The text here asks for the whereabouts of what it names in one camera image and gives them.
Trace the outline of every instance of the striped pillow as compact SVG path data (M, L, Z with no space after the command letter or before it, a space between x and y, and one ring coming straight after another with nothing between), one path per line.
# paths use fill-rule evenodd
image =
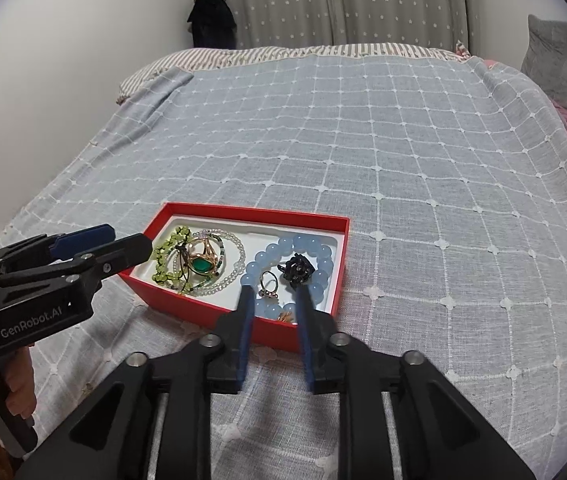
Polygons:
M219 50L215 48L190 48L162 57L154 63L137 70L120 86L117 104L122 104L140 86L154 79L162 72L177 67L186 72L197 70L215 70L230 66L243 66L264 61L276 61L291 57L343 56L359 58L363 56L403 56L412 59L434 57L442 60L464 61L459 56L441 48L424 48L402 43L359 43L335 46L306 46L302 48L284 48L281 46L261 46L248 50Z

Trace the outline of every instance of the screw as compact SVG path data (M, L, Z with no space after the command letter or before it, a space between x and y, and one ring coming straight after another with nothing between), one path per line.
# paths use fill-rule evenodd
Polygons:
M330 336L330 343L335 346L346 346L350 343L350 336L343 332L337 332Z
M205 348L215 348L221 344L221 338L216 334L206 334L199 339L199 344Z
M135 368L143 366L146 361L148 361L147 355L142 354L141 352L134 352L134 354L130 354L128 358L125 359L128 366L134 366Z
M404 359L409 365L420 365L425 361L425 357L419 350L410 350L404 354Z

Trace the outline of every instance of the checkered blanket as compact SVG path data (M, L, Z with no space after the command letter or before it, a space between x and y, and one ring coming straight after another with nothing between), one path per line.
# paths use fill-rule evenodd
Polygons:
M165 201L349 216L340 330L425 352L538 478L567 460L567 134L521 73L381 56L172 69L0 244L100 222L133 234ZM200 333L118 278L94 310L33 349L43 437L130 352ZM253 348L244 391L214 397L213 477L336 478L337 404L305 393L297 356Z

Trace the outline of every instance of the curtain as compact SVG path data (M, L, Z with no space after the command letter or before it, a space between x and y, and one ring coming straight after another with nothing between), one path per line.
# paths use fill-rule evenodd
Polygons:
M474 48L468 0L227 1L240 48L387 41L448 50L462 41Z

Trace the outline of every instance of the wall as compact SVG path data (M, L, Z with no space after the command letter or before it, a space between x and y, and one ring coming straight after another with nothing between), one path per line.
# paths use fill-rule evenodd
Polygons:
M477 0L477 7L479 50L473 54L518 69L528 50L528 14L567 22L564 0Z
M0 0L0 230L106 123L119 82L192 46L192 0Z

